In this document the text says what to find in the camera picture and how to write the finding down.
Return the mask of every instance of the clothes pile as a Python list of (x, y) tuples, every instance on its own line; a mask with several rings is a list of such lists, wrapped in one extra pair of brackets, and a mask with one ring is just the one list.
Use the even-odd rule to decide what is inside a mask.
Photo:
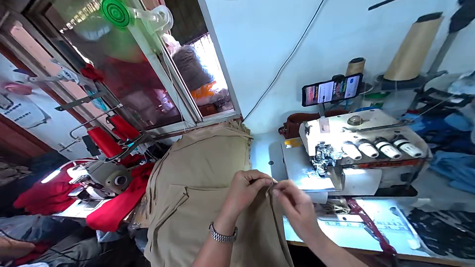
[[(239, 170), (251, 169), (249, 130), (226, 122), (186, 133), (150, 176), (145, 257), (152, 266), (191, 266)], [(241, 214), (231, 266), (293, 266), (282, 211), (262, 189)]]

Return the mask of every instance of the phone screen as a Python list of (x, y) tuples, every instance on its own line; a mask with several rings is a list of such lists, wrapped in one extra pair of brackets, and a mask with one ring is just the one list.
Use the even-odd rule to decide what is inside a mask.
[(356, 95), (360, 76), (346, 77), (342, 82), (330, 81), (305, 88), (306, 105), (315, 105)]

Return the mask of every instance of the hand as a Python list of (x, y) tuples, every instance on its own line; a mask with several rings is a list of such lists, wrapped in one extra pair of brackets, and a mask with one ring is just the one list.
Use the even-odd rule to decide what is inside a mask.
[(272, 184), (272, 178), (258, 170), (238, 171), (234, 174), (231, 188), (221, 213), (237, 219), (264, 186)]
[(325, 236), (318, 226), (310, 196), (298, 189), (293, 181), (280, 181), (272, 193), (284, 207), (285, 215), (300, 239), (308, 244), (312, 239)]

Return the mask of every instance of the smartphone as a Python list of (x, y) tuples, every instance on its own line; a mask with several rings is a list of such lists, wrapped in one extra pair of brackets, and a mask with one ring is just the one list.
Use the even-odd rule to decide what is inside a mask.
[(363, 74), (357, 73), (343, 79), (330, 80), (302, 87), (302, 106), (345, 100), (358, 95)]

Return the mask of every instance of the right hand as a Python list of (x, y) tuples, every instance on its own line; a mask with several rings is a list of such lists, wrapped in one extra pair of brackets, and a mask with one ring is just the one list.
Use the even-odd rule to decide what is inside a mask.
[(310, 196), (298, 189), (291, 180), (280, 181), (272, 190), (285, 209), (285, 215), (295, 233), (305, 243), (311, 238), (324, 237), (317, 223), (317, 216)]

